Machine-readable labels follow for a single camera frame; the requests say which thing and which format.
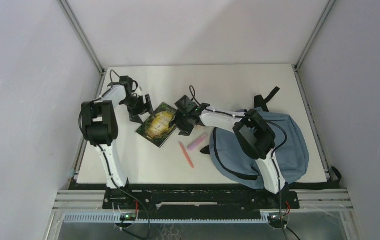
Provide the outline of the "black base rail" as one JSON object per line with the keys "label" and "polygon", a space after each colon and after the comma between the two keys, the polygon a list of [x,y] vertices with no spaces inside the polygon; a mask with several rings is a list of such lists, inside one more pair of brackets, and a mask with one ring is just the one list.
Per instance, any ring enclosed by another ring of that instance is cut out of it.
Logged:
{"label": "black base rail", "polygon": [[273,194],[241,184],[128,184],[107,188],[104,210],[138,211],[150,220],[257,220],[262,212],[300,209],[295,191]]}

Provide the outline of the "orange pen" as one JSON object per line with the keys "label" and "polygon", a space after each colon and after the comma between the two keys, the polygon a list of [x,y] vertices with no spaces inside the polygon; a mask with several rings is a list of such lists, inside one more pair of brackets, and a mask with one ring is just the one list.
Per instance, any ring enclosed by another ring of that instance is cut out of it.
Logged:
{"label": "orange pen", "polygon": [[195,168],[195,167],[194,167],[194,164],[193,164],[193,162],[192,162],[192,160],[191,160],[191,158],[190,158],[190,156],[189,156],[189,154],[188,154],[188,152],[187,152],[187,150],[186,150],[184,144],[183,144],[181,141],[179,141],[178,143],[179,143],[179,146],[180,146],[180,148],[181,148],[181,150],[182,150],[182,153],[183,153],[183,155],[185,156],[185,158],[186,158],[188,164],[190,165],[190,167],[191,167],[192,169],[194,169],[194,168]]}

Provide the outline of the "blue student backpack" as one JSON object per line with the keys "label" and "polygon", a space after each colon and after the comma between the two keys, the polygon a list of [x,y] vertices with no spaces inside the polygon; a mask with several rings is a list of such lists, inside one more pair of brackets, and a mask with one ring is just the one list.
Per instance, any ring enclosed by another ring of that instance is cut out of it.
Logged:
{"label": "blue student backpack", "polygon": [[[337,180],[319,183],[299,182],[308,171],[310,155],[297,123],[288,114],[270,112],[267,107],[268,102],[279,90],[279,87],[275,87],[266,98],[262,95],[255,96],[254,108],[269,121],[269,126],[276,135],[274,142],[278,150],[274,155],[286,183],[292,190],[339,189],[342,175],[336,168],[333,168],[333,171]],[[226,178],[251,189],[264,189],[260,168],[254,159],[243,152],[233,133],[214,128],[209,145],[202,148],[200,153],[209,155],[213,165]]]}

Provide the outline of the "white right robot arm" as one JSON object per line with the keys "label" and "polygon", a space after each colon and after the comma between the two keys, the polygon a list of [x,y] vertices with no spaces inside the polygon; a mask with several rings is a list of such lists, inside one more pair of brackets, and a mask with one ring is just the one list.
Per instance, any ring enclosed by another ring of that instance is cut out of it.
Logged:
{"label": "white right robot arm", "polygon": [[176,103],[171,124],[179,135],[190,136],[195,126],[212,127],[209,154],[212,163],[226,177],[252,189],[265,189],[267,203],[280,208],[287,201],[283,191],[286,180],[276,159],[276,134],[273,122],[255,109],[241,112],[218,110],[207,103],[198,104],[187,95]]}

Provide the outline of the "aluminium frame front rail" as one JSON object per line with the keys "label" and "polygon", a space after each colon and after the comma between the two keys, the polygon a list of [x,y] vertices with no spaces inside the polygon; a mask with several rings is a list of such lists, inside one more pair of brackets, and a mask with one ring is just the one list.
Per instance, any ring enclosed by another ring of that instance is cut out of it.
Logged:
{"label": "aluminium frame front rail", "polygon": [[242,189],[134,190],[131,196],[109,190],[61,190],[52,210],[66,221],[125,223],[265,223],[292,213],[350,215],[344,189],[293,190],[284,200]]}

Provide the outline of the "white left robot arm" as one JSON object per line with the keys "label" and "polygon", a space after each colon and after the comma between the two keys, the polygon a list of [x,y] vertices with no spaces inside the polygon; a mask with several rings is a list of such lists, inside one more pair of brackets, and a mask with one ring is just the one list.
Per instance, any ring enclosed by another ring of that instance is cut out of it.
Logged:
{"label": "white left robot arm", "polygon": [[137,81],[131,77],[120,76],[119,81],[109,83],[107,90],[98,98],[83,102],[78,116],[78,127],[83,138],[95,148],[101,158],[106,186],[110,189],[120,189],[129,183],[118,154],[117,106],[127,108],[132,123],[142,124],[141,115],[154,115],[150,95],[142,95]]}

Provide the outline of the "dark green book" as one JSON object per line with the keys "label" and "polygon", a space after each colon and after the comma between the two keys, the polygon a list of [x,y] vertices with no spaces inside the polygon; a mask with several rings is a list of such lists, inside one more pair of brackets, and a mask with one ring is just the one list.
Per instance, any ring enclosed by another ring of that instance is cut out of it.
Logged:
{"label": "dark green book", "polygon": [[135,132],[158,148],[161,148],[176,126],[171,122],[177,110],[163,102]]}

